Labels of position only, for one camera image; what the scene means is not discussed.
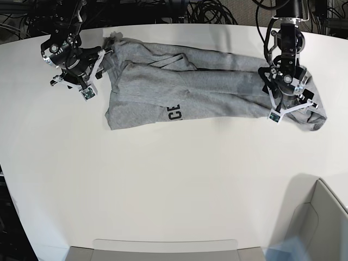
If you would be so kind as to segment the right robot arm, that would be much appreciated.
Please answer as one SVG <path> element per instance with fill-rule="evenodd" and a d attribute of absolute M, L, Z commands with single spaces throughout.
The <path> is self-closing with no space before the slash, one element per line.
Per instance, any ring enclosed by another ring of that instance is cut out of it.
<path fill-rule="evenodd" d="M 48 15 L 52 23 L 49 38 L 40 46 L 43 61 L 60 69 L 50 85 L 62 84 L 77 89 L 85 100 L 97 95 L 95 79 L 103 76 L 102 61 L 113 50 L 101 46 L 83 48 L 80 33 L 98 18 L 107 1 L 53 1 Z"/>

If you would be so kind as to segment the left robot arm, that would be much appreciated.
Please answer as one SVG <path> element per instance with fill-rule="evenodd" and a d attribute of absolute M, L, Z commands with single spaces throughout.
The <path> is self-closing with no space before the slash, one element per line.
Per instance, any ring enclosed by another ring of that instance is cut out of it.
<path fill-rule="evenodd" d="M 259 9 L 275 11 L 262 38 L 264 57 L 268 67 L 258 70 L 264 82 L 263 91 L 269 94 L 271 111 L 269 119 L 279 123 L 284 115 L 309 107 L 318 107 L 313 102 L 314 94 L 306 88 L 311 78 L 307 68 L 300 65 L 300 53 L 305 47 L 305 37 L 299 23 L 305 20 L 302 1 L 276 1 L 267 6 L 262 1 L 254 1 Z"/>

